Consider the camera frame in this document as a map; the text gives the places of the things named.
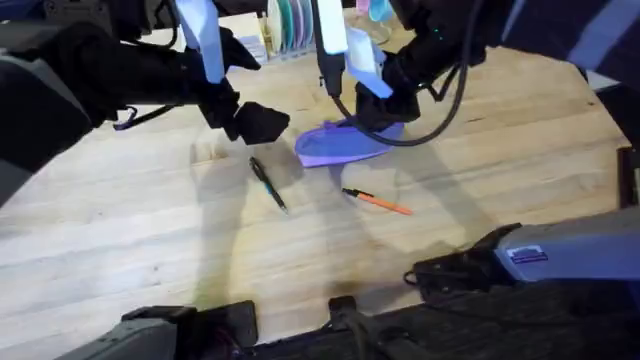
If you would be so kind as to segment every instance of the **orange pen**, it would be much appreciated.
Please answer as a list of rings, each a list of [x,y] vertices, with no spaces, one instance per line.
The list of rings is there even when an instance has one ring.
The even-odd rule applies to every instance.
[[[380,207],[383,207],[385,209],[389,209],[391,211],[395,211],[398,212],[400,214],[403,215],[413,215],[413,211],[407,209],[407,208],[403,208],[401,206],[398,206],[396,204],[390,203],[388,201],[384,201],[381,199],[376,198],[375,196],[366,193],[364,191],[360,191],[360,190],[356,190],[356,189],[342,189],[342,192],[349,195],[349,196],[353,196],[355,198],[358,198],[360,200],[366,201],[368,203],[374,204],[374,205],[378,205]]]

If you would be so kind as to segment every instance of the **purple dustpan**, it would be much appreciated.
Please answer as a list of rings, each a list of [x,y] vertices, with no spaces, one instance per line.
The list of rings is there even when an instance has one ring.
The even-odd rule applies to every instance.
[[[304,167],[346,164],[382,155],[391,146],[369,139],[354,127],[339,127],[326,122],[323,127],[307,131],[296,141],[296,154]],[[377,134],[388,139],[402,136],[404,124],[394,124]]]

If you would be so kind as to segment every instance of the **wood grain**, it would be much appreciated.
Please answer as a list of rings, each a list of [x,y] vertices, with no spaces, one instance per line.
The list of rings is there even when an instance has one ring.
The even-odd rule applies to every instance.
[[[396,32],[387,47],[409,36]],[[338,119],[314,56],[229,78],[243,101],[291,115],[279,141],[230,143],[195,107],[126,133],[105,125],[0,210],[0,358],[55,357],[154,304],[252,299],[260,339],[270,341],[321,326],[333,296],[356,295],[371,313],[417,303],[404,271],[501,224],[616,206],[615,150],[625,141],[570,65],[492,50],[436,141],[306,170],[292,153],[296,136]],[[344,89],[353,108],[353,81]],[[435,127],[450,101],[424,94],[407,137]],[[250,155],[290,216],[250,173]],[[346,198],[342,186],[415,215]]]

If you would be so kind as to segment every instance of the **wooden tabletop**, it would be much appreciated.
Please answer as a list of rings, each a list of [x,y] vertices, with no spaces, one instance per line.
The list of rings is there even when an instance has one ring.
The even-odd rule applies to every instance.
[[[398,31],[387,49],[409,34]],[[261,341],[318,328],[327,300],[365,312],[419,302],[402,274],[472,245],[501,224],[543,223],[616,207],[620,131],[577,70],[498,49],[471,70],[456,120],[430,144],[333,168],[303,169],[303,131],[337,120],[315,57],[234,71],[242,94],[291,115],[274,144],[246,147],[196,107],[125,133],[105,125],[0,209],[0,358],[52,358],[147,305],[215,307],[251,299]],[[353,81],[343,99],[354,108]],[[425,134],[450,105],[422,94]],[[251,173],[264,163],[289,206]],[[357,187],[403,216],[340,193]]]

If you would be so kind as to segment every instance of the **black pen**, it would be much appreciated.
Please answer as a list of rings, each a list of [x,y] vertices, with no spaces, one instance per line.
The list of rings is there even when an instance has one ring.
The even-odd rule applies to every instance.
[[[284,204],[284,201],[282,201],[280,194],[278,194],[276,189],[273,187],[273,184],[271,183],[271,180],[269,180],[267,173],[264,171],[264,167],[262,166],[262,164],[260,164],[258,159],[254,157],[249,158],[249,164],[251,165],[251,169],[253,170],[253,173],[256,174],[256,176],[260,181],[262,181],[262,183],[264,184],[264,187],[267,188],[267,191],[273,197],[273,200],[275,200],[278,206],[280,206],[280,209],[282,209],[282,211],[284,211],[285,214],[289,214],[289,210],[287,210],[287,206]]]

